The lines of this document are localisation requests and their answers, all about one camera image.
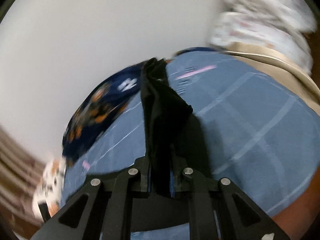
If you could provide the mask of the navy floral blanket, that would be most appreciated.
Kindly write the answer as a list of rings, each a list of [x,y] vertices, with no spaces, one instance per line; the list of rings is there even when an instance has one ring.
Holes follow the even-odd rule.
[[[62,155],[73,166],[141,93],[142,66],[126,67],[100,83],[75,111],[62,139]]]

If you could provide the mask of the black pants orange waistband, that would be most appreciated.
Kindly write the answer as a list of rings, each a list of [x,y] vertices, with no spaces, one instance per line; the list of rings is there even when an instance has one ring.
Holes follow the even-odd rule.
[[[141,101],[146,156],[151,165],[151,189],[175,195],[175,176],[189,167],[211,177],[210,158],[202,127],[187,104],[169,85],[165,60],[149,59],[142,66]]]

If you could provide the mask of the blue grid bed sheet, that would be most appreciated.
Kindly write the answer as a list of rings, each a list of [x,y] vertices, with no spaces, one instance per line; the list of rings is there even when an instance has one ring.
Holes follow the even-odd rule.
[[[225,54],[186,52],[167,73],[200,119],[213,176],[232,179],[291,239],[319,239],[319,114],[269,75]],[[144,153],[138,93],[67,170],[62,204],[87,175],[125,168]]]

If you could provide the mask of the white floral pillow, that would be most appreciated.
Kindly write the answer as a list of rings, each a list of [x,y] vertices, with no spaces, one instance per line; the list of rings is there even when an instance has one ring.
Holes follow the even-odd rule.
[[[34,216],[46,222],[60,209],[65,182],[66,159],[61,157],[48,162],[32,199]]]

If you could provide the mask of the brown striped curtain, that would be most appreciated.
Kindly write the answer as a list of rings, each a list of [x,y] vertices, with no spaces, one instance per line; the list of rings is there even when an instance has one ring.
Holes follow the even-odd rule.
[[[32,200],[43,170],[43,163],[1,129],[1,204],[35,226],[42,224],[32,211]]]

